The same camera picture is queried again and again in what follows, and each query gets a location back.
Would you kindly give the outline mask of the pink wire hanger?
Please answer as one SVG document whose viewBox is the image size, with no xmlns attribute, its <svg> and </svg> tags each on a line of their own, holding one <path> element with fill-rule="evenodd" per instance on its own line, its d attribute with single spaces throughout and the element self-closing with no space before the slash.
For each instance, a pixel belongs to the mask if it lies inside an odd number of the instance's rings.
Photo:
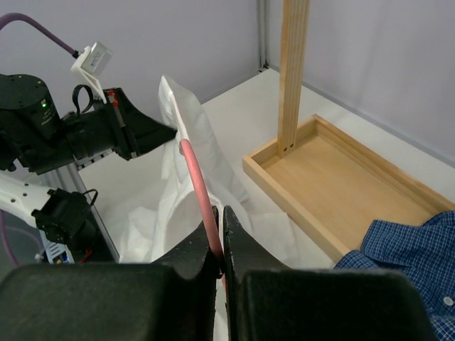
<svg viewBox="0 0 455 341">
<path fill-rule="evenodd" d="M 202 171 L 200 169 L 196 154 L 188 139 L 182 139 L 180 142 L 180 150 L 186 160 L 189 175 L 193 184 L 193 189 L 196 194 L 198 206 L 203 219 L 205 233 L 208 238 L 208 243 L 211 252 L 218 261 L 220 274 L 218 277 L 222 280 L 225 286 L 225 262 L 223 247 L 220 241 L 217 220 L 213 214 L 212 205 L 208 195 Z"/>
</svg>

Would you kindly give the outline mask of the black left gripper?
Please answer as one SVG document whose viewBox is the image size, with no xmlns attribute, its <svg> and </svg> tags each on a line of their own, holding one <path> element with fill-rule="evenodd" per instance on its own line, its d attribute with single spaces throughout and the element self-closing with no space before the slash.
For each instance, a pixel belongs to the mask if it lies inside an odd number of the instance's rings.
<svg viewBox="0 0 455 341">
<path fill-rule="evenodd" d="M 172 141 L 176 129 L 140 112 L 120 90 L 96 99 L 90 87 L 75 87 L 75 111 L 65 116 L 65 135 L 74 159 L 93 157 L 108 149 L 129 160 Z"/>
</svg>

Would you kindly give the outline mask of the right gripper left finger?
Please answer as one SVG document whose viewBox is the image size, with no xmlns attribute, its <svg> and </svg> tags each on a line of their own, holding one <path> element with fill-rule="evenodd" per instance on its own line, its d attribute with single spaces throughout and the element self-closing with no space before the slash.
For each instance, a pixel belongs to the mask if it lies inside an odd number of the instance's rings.
<svg viewBox="0 0 455 341">
<path fill-rule="evenodd" d="M 23 266 L 1 282 L 1 339 L 211 340 L 218 273 L 203 225 L 150 264 Z"/>
</svg>

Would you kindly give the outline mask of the white shirt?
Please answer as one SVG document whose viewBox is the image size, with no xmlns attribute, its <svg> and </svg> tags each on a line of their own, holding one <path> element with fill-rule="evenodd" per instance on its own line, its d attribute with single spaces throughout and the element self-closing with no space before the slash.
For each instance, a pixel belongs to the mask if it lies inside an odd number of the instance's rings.
<svg viewBox="0 0 455 341">
<path fill-rule="evenodd" d="M 247 193 L 220 150 L 196 96 L 162 77 L 159 101 L 176 140 L 162 173 L 168 182 L 154 239 L 188 231 L 174 247 L 155 247 L 153 262 L 122 269 L 121 340 L 211 340 L 223 283 L 231 340 L 296 340 L 291 294 L 297 276 L 244 228 Z"/>
</svg>

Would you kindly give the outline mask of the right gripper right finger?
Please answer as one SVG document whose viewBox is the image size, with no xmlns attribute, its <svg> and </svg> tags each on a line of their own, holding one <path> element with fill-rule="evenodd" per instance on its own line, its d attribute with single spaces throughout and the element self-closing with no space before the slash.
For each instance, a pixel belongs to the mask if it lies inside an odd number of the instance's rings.
<svg viewBox="0 0 455 341">
<path fill-rule="evenodd" d="M 417 289 L 382 269 L 291 269 L 223 210 L 231 340 L 434 340 Z"/>
</svg>

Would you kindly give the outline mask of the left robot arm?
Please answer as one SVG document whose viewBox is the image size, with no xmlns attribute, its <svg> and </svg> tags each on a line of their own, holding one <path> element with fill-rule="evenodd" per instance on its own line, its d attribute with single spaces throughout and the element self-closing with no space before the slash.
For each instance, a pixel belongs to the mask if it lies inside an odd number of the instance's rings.
<svg viewBox="0 0 455 341">
<path fill-rule="evenodd" d="M 141 113 L 119 87 L 102 99 L 89 95 L 85 108 L 59 116 L 47 85 L 32 75 L 1 76 L 1 209 L 38 229 L 51 264 L 111 261 L 92 213 L 98 192 L 68 192 L 10 176 L 17 165 L 42 175 L 76 161 L 113 151 L 128 161 L 173 140 L 176 130 Z"/>
</svg>

